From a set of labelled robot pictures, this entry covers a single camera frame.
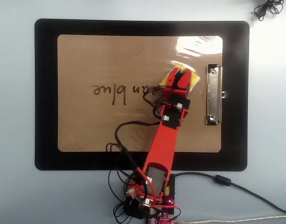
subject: white connector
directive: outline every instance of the white connector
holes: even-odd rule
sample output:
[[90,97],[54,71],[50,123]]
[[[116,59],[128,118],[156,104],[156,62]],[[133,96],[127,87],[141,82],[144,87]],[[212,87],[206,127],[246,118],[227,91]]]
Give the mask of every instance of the white connector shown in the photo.
[[130,188],[126,193],[130,194],[130,196],[133,198],[133,199],[137,199],[137,196],[135,195],[135,191],[137,189],[134,189],[134,188]]
[[170,117],[167,116],[167,115],[163,115],[163,116],[161,117],[161,120],[169,121],[169,120],[170,120]]

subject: metal clip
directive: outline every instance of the metal clip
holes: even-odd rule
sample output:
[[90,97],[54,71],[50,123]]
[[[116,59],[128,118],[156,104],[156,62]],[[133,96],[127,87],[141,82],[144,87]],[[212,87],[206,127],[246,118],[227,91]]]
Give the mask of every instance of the metal clip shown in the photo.
[[222,91],[223,69],[218,64],[207,67],[207,125],[222,122],[222,99],[227,98],[227,91]]

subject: table surface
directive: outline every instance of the table surface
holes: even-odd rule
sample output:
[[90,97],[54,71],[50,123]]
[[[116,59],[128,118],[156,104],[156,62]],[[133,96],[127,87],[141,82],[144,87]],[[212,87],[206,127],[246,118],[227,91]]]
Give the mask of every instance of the table surface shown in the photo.
[[[35,168],[34,23],[39,18],[247,21],[248,167],[219,173],[286,209],[286,3],[280,15],[259,22],[251,12],[260,2],[0,0],[0,224],[115,223],[117,201],[107,171]],[[111,181],[120,183],[115,176]],[[176,204],[184,221],[282,215],[238,189],[197,176],[177,178]]]

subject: cable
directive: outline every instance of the cable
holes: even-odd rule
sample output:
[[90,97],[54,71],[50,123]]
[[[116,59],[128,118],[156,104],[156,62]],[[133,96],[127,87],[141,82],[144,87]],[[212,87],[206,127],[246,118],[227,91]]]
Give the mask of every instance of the cable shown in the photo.
[[112,189],[112,187],[111,187],[111,184],[110,184],[111,171],[112,171],[112,170],[109,171],[109,175],[108,175],[108,177],[107,177],[107,182],[108,182],[108,184],[109,184],[109,188],[110,188],[112,194],[115,196],[115,198],[117,198],[117,199],[122,203],[123,201],[114,193],[114,191],[113,191],[113,189]]
[[[118,217],[120,217],[120,216],[124,213],[124,211],[123,211],[120,215],[116,216],[116,212],[118,211],[118,209],[119,209],[122,205],[124,205],[124,203],[125,203],[125,202],[121,202],[121,203],[117,204],[117,205],[114,207],[114,209],[113,209],[114,217],[115,217],[115,219],[116,219],[116,222],[119,223],[119,224],[123,224],[123,223],[129,218],[129,216],[127,216],[122,222],[117,219]],[[131,222],[132,218],[133,218],[133,217],[131,217],[130,220],[129,220],[126,224],[129,224],[129,223]]]
[[238,220],[204,220],[204,221],[193,221],[193,222],[177,222],[177,224],[203,224],[203,223],[241,223],[249,221],[258,221],[265,219],[276,219],[276,218],[286,218],[286,216],[268,216],[268,217],[259,217],[259,218],[245,218]]
[[[258,17],[259,21],[263,21],[266,11],[268,10],[272,14],[279,14],[283,10],[284,0],[267,0],[263,5],[254,8],[254,13]],[[278,10],[276,6],[281,5],[282,8]]]
[[200,176],[205,176],[205,177],[209,177],[209,178],[212,178],[216,183],[220,183],[222,185],[225,185],[225,186],[234,186],[234,187],[237,187],[253,196],[255,196],[256,198],[260,199],[261,201],[267,203],[268,205],[272,206],[273,208],[275,208],[276,210],[278,211],[281,211],[283,213],[286,213],[286,210],[284,209],[281,209],[280,207],[276,206],[275,204],[273,204],[272,202],[268,201],[267,199],[263,198],[262,196],[260,195],[257,195],[256,193],[238,185],[238,184],[235,184],[235,183],[232,183],[231,182],[231,179],[227,178],[227,177],[224,177],[224,176],[220,176],[220,175],[216,175],[216,176],[212,176],[212,175],[209,175],[209,174],[204,174],[204,173],[199,173],[199,172],[183,172],[183,173],[178,173],[178,174],[175,174],[174,176],[171,176],[171,178],[175,178],[177,176],[181,176],[181,175],[200,175]]
[[125,122],[125,123],[122,123],[120,124],[117,128],[116,128],[116,131],[115,131],[115,139],[117,141],[117,143],[119,144],[119,146],[121,147],[121,151],[123,153],[125,153],[125,155],[127,156],[127,158],[129,159],[129,161],[135,166],[135,168],[138,167],[138,165],[136,164],[136,162],[133,160],[132,156],[130,155],[129,151],[127,150],[127,148],[122,144],[122,142],[120,141],[119,137],[118,137],[118,131],[119,129],[124,126],[124,125],[129,125],[129,124],[135,124],[135,125],[143,125],[143,126],[152,126],[152,125],[159,125],[160,122],[155,122],[155,123],[152,123],[152,124],[149,124],[149,123],[146,123],[146,122],[143,122],[143,121],[129,121],[129,122]]
[[237,188],[239,188],[239,189],[241,189],[241,190],[244,190],[245,192],[247,192],[247,193],[249,193],[249,194],[251,194],[251,195],[253,195],[253,196],[259,198],[260,200],[264,201],[265,203],[269,204],[269,205],[272,206],[273,208],[275,208],[275,209],[277,209],[277,210],[279,210],[279,211],[281,211],[281,212],[283,212],[283,213],[286,213],[286,210],[281,209],[280,207],[276,206],[275,204],[273,204],[272,202],[268,201],[267,199],[261,197],[260,195],[257,195],[256,193],[254,193],[254,192],[252,192],[252,191],[250,191],[250,190],[248,190],[248,189],[246,189],[246,188],[244,188],[244,187],[242,187],[242,186],[240,186],[240,185],[238,185],[238,184],[231,183],[231,185],[232,185],[232,186],[235,186],[235,187],[237,187]]
[[173,176],[170,176],[170,179],[175,178],[177,176],[182,176],[182,175],[199,175],[199,176],[206,176],[206,177],[214,178],[214,176],[212,175],[199,173],[199,172],[182,172],[182,173],[177,173]]

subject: black wire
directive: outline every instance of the black wire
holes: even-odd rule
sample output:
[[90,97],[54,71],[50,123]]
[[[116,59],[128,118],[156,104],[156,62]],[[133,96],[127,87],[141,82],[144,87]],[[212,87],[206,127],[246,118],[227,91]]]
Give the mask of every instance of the black wire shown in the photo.
[[238,185],[238,184],[231,183],[231,185],[232,185],[232,186],[235,186],[235,187],[237,187],[237,188],[239,188],[239,189],[241,189],[241,190],[243,190],[243,191],[245,191],[245,192],[247,192],[247,193],[249,193],[249,194],[251,194],[251,195],[253,195],[253,196],[255,196],[256,198],[258,198],[258,199],[264,201],[265,203],[269,204],[269,205],[272,206],[273,208],[275,208],[275,209],[277,209],[277,210],[279,210],[279,211],[281,211],[281,212],[283,212],[283,213],[286,213],[286,210],[281,209],[280,207],[276,206],[274,203],[268,201],[267,199],[263,198],[262,196],[257,195],[256,193],[254,193],[254,192],[252,192],[252,191],[250,191],[250,190],[248,190],[248,189],[246,189],[246,188],[244,188],[244,187],[242,187],[242,186],[240,186],[240,185]]
[[209,175],[209,174],[204,174],[204,173],[199,173],[199,172],[182,172],[182,173],[178,173],[178,174],[175,174],[173,176],[170,176],[170,180],[172,178],[175,178],[177,176],[182,176],[182,175],[199,175],[199,176],[206,176],[206,177],[210,177],[210,178],[215,178],[214,176],[212,175]]
[[108,184],[109,184],[109,188],[110,188],[112,194],[115,196],[115,198],[117,198],[117,199],[122,203],[123,201],[114,193],[114,191],[113,191],[113,189],[112,189],[112,187],[111,187],[111,184],[110,184],[111,171],[112,171],[112,170],[109,171],[109,175],[108,175],[108,177],[107,177],[107,182],[108,182]]
[[[121,154],[119,154],[118,156],[117,156],[117,158],[116,158],[116,171],[117,171],[117,175],[118,175],[118,177],[119,177],[119,179],[124,183],[124,184],[127,184],[126,183],[126,181],[124,181],[123,179],[122,179],[122,177],[120,176],[120,173],[119,173],[119,171],[121,172],[121,173],[123,173],[126,177],[128,177],[128,178],[130,178],[130,175],[128,174],[128,173],[126,173],[126,172],[124,172],[124,171],[122,171],[122,170],[120,170],[120,169],[118,169],[118,161],[120,160],[120,157],[122,156],[123,154],[121,153]],[[133,184],[127,184],[128,186],[134,186],[135,185],[135,183],[133,183]]]
[[[284,0],[267,0],[266,3],[254,8],[254,13],[258,17],[259,21],[263,21],[267,10],[272,14],[279,14],[283,10],[283,4]],[[278,5],[282,6],[280,10],[276,8]]]
[[116,212],[118,211],[118,209],[119,209],[122,205],[124,205],[124,203],[125,203],[125,202],[121,202],[121,203],[117,204],[117,205],[114,207],[114,209],[113,209],[114,217],[115,217],[115,219],[116,219],[116,222],[119,223],[119,224],[123,224],[123,223],[129,218],[129,216],[127,216],[122,222],[117,219],[118,217],[120,217],[120,216],[124,213],[124,211],[123,211],[120,215],[116,216]]
[[179,215],[181,215],[181,209],[178,208],[178,210],[179,210],[179,214],[178,214],[177,216],[174,216],[173,218],[170,218],[170,219],[168,220],[169,223],[172,222],[173,220],[175,220],[176,218],[178,218]]
[[[171,178],[175,178],[175,177],[177,177],[177,176],[181,176],[181,175],[200,175],[200,176],[205,176],[205,177],[209,177],[209,178],[212,178],[212,179],[216,180],[216,176],[212,176],[212,175],[204,174],[204,173],[199,173],[199,172],[183,172],[183,173],[178,173],[178,174],[175,174],[175,175],[171,176],[170,179],[171,179]],[[281,209],[280,207],[276,206],[274,203],[268,201],[266,198],[263,198],[262,196],[257,195],[256,193],[254,193],[254,192],[252,192],[252,191],[250,191],[250,190],[248,190],[248,189],[246,189],[246,188],[244,188],[244,187],[242,187],[242,186],[240,186],[240,185],[238,185],[238,184],[235,184],[235,183],[232,183],[232,182],[231,182],[230,184],[231,184],[232,186],[234,186],[234,187],[237,187],[237,188],[239,188],[239,189],[241,189],[241,190],[243,190],[243,191],[245,191],[245,192],[247,192],[247,193],[249,193],[249,194],[255,196],[256,198],[258,198],[258,199],[260,199],[261,201],[267,203],[268,205],[272,206],[272,207],[275,208],[276,210],[281,211],[281,212],[283,212],[283,213],[286,213],[286,210]]]
[[135,168],[138,167],[138,165],[136,164],[136,162],[133,160],[132,156],[130,155],[129,151],[127,150],[127,148],[122,144],[122,142],[120,141],[119,137],[118,137],[118,131],[121,127],[123,127],[124,125],[129,125],[129,124],[135,124],[135,125],[143,125],[143,126],[152,126],[152,125],[159,125],[160,122],[155,122],[152,124],[143,122],[143,121],[129,121],[129,122],[125,122],[120,124],[115,131],[115,139],[117,141],[117,143],[119,144],[119,146],[121,147],[121,151],[123,153],[125,153],[125,155],[127,156],[127,158],[129,159],[129,161],[135,166]]

